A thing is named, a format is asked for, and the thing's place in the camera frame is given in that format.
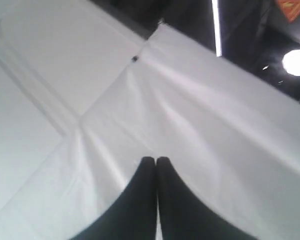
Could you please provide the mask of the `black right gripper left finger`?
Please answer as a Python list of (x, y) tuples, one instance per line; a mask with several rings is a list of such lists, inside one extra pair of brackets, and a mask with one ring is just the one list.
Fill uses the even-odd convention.
[(157, 232), (155, 160), (143, 157), (116, 201), (76, 240), (154, 240)]

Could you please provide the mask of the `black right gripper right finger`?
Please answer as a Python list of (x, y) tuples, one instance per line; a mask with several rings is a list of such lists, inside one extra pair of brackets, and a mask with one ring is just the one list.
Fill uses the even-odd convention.
[(164, 240), (241, 240), (243, 232), (204, 205), (167, 157), (156, 161), (157, 196)]

